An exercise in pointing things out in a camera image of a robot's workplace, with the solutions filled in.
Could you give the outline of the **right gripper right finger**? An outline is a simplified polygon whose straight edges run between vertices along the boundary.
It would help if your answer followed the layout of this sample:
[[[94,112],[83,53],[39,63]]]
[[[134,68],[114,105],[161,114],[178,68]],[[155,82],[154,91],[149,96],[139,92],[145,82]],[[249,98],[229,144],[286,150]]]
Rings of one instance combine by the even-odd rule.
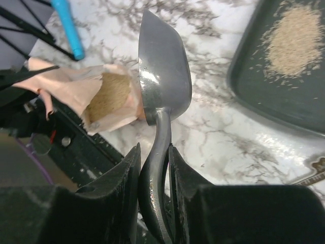
[[[324,207],[307,187],[214,185],[169,147],[176,243],[324,243]]]

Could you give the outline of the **silver metal scoop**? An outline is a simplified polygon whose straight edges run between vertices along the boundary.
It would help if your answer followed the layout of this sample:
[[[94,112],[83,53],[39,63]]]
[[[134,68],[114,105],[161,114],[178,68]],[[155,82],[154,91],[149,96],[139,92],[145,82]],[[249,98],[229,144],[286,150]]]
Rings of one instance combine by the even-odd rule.
[[[141,22],[138,64],[145,118],[149,126],[156,127],[154,143],[139,176],[139,207],[157,241],[173,243],[164,207],[171,121],[188,109],[192,84],[180,35],[148,9]]]

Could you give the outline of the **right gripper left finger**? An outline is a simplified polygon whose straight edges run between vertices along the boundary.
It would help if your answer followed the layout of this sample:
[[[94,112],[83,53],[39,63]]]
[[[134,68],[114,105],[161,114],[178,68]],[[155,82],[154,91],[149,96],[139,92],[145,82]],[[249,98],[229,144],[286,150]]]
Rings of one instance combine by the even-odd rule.
[[[1,188],[1,243],[135,243],[141,149],[71,192],[65,187]]]

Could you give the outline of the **pink cat litter bag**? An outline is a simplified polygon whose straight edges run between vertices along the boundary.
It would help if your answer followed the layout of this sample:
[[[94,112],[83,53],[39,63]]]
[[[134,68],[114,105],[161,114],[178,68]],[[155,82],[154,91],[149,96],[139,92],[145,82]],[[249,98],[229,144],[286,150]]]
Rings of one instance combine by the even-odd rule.
[[[54,64],[31,57],[28,71]],[[137,119],[144,119],[138,82],[123,66],[104,64],[83,69],[58,69],[41,75],[27,85],[41,88],[50,97],[67,105],[82,120],[88,135],[112,132]],[[50,106],[54,113],[54,104]]]

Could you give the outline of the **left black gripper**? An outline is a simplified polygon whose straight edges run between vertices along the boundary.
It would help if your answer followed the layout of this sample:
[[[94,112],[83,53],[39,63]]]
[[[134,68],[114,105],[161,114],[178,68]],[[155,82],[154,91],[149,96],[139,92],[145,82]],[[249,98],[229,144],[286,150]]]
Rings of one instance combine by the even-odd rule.
[[[27,85],[43,74],[58,69],[58,66],[19,72],[1,70],[1,128],[13,137],[30,137],[32,134],[51,136],[55,131],[55,117],[52,115],[51,97],[41,88]],[[24,105],[37,97],[43,105],[28,112]]]

